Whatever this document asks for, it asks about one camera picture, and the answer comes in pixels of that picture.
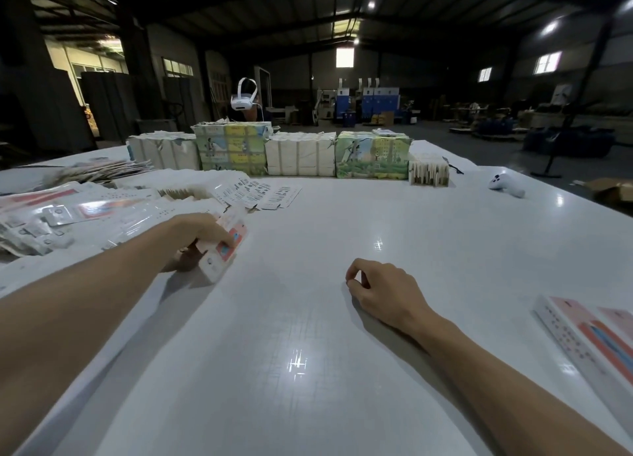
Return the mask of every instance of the forearm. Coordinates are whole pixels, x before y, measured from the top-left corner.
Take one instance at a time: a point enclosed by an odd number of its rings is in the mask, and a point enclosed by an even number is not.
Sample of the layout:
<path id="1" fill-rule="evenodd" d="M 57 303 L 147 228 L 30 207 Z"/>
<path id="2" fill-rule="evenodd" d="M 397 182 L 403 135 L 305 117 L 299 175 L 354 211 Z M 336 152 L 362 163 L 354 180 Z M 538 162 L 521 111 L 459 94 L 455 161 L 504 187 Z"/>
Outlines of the forearm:
<path id="1" fill-rule="evenodd" d="M 14 450 L 91 361 L 173 254 L 177 220 L 0 300 L 0 455 Z"/>
<path id="2" fill-rule="evenodd" d="M 420 322 L 415 339 L 512 455 L 629 455 L 569 406 L 467 338 L 453 323 Z"/>

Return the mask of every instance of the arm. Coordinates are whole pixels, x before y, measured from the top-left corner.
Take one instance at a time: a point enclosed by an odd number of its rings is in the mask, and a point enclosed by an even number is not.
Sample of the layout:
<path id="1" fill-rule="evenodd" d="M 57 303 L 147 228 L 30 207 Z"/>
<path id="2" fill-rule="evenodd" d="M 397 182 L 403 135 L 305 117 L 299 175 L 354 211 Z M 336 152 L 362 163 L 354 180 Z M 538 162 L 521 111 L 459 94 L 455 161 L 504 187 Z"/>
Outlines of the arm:
<path id="1" fill-rule="evenodd" d="M 232 238 L 179 215 L 0 299 L 0 455 L 35 429 L 179 248 Z"/>
<path id="2" fill-rule="evenodd" d="M 361 282 L 355 280 L 361 271 Z M 600 429 L 465 336 L 427 304 L 413 276 L 357 259 L 347 286 L 361 306 L 412 336 L 472 404 L 507 454 L 629 455 Z"/>

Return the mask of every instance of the bright square window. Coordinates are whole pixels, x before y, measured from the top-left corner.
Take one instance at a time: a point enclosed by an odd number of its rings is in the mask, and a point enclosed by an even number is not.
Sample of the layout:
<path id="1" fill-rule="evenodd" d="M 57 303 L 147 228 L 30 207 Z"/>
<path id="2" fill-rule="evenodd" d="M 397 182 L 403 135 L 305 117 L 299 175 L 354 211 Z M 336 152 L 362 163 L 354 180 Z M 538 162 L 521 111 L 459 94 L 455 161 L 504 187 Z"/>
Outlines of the bright square window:
<path id="1" fill-rule="evenodd" d="M 354 67 L 354 49 L 336 48 L 336 68 Z"/>
<path id="2" fill-rule="evenodd" d="M 558 62 L 560 61 L 561 52 L 550 53 L 549 55 L 543 55 L 536 61 L 534 67 L 534 74 L 551 73 L 558 68 Z"/>
<path id="3" fill-rule="evenodd" d="M 492 72 L 492 67 L 490 68 L 484 68 L 482 70 L 479 71 L 479 83 L 482 83 L 484 81 L 488 81 L 490 79 L 490 73 Z"/>

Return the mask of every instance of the white vr headset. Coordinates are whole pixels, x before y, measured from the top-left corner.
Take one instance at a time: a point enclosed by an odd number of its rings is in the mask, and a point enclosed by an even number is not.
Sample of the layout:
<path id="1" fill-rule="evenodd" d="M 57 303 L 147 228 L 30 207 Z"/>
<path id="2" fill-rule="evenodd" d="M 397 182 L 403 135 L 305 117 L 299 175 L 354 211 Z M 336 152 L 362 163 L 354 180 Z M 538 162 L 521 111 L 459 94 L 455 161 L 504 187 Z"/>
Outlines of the white vr headset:
<path id="1" fill-rule="evenodd" d="M 248 93 L 242 94 L 242 83 L 244 82 L 245 79 L 252 81 L 253 84 L 255 85 L 255 91 L 251 95 L 249 95 Z M 237 94 L 231 96 L 231 108 L 233 108 L 236 111 L 249 110 L 253 107 L 253 102 L 255 101 L 256 96 L 257 96 L 257 83 L 255 82 L 255 80 L 251 78 L 243 77 L 241 80 L 239 80 L 239 83 L 237 84 Z"/>

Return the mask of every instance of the game controller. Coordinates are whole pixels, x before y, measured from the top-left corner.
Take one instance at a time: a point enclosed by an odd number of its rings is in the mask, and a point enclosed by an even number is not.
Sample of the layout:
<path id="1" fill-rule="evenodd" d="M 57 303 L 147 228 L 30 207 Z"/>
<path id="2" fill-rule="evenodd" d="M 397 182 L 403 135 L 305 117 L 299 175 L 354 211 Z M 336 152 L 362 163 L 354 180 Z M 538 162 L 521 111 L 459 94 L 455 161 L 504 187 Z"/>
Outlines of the game controller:
<path id="1" fill-rule="evenodd" d="M 516 198 L 526 196 L 526 191 L 519 188 L 517 182 L 508 173 L 495 174 L 495 177 L 488 183 L 488 188 L 505 189 Z"/>

